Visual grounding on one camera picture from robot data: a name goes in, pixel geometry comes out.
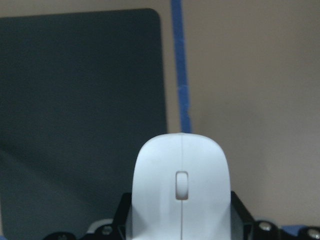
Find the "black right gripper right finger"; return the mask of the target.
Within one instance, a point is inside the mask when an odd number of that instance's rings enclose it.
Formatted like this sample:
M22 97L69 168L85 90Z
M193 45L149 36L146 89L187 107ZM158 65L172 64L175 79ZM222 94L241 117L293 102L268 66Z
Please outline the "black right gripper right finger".
M231 191L231 239L252 240L254 222L253 216L238 195Z

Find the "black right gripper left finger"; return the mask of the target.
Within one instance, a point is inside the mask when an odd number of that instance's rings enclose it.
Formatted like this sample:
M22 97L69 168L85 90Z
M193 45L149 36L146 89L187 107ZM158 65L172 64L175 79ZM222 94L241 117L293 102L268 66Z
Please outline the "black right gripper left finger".
M122 195L111 224L112 240L131 240L132 224L132 194L126 192Z

